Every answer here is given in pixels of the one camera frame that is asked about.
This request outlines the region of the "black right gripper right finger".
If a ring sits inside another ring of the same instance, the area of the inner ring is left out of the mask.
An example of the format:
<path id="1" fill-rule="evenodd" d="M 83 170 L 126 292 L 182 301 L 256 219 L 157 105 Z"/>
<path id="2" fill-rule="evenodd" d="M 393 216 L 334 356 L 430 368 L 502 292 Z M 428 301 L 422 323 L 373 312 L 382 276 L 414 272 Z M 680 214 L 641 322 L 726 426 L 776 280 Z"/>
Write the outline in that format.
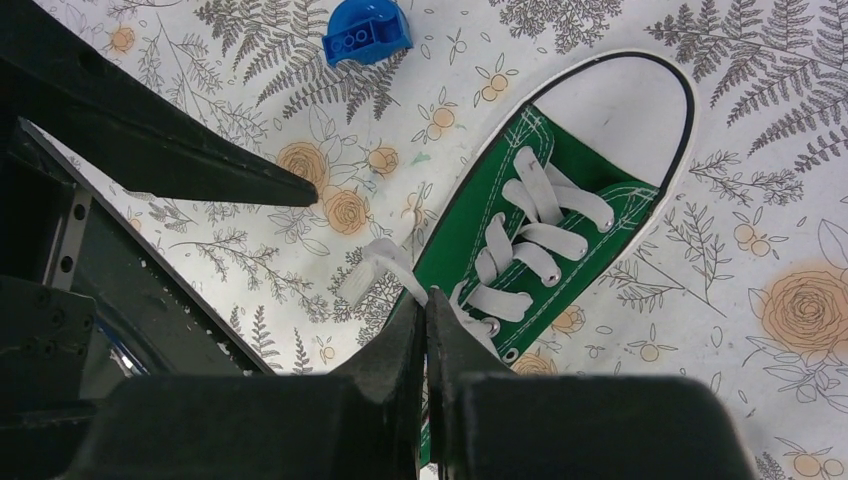
<path id="1" fill-rule="evenodd" d="M 443 479 L 751 479 L 709 388 L 682 376 L 519 375 L 425 310 L 430 458 Z"/>

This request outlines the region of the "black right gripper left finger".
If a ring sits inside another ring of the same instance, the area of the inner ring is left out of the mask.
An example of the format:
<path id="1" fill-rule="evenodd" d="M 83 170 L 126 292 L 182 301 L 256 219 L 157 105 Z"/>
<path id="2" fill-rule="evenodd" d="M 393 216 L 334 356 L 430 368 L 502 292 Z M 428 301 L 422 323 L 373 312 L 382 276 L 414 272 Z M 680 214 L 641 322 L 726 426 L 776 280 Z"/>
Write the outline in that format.
<path id="1" fill-rule="evenodd" d="M 324 375 L 136 377 L 94 417 L 70 479 L 415 479 L 423 306 Z"/>

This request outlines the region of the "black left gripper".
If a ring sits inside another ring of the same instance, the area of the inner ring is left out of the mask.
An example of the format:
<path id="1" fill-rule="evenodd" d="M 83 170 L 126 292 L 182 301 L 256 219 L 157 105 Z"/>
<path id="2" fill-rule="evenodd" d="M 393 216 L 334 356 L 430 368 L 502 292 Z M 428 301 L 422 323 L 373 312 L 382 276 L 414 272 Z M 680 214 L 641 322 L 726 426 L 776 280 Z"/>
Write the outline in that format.
<path id="1" fill-rule="evenodd" d="M 95 304 L 71 287 L 91 203 L 28 120 L 157 197 L 317 202 L 309 181 L 162 99 L 33 1 L 1 4 L 1 413 L 79 397 Z"/>

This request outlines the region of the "green canvas sneaker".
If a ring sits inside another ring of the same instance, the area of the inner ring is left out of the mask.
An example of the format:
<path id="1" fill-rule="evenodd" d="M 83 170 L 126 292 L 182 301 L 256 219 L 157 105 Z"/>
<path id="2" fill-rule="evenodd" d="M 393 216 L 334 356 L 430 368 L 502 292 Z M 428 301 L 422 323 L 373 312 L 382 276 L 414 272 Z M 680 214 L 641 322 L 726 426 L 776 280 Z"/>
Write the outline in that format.
<path id="1" fill-rule="evenodd" d="M 387 239 L 340 283 L 364 302 L 388 276 L 423 301 L 441 289 L 504 366 L 541 376 L 535 343 L 622 259 L 667 199 L 691 149 L 693 79 L 644 51 L 613 51 L 545 81 L 472 163 L 418 254 Z"/>

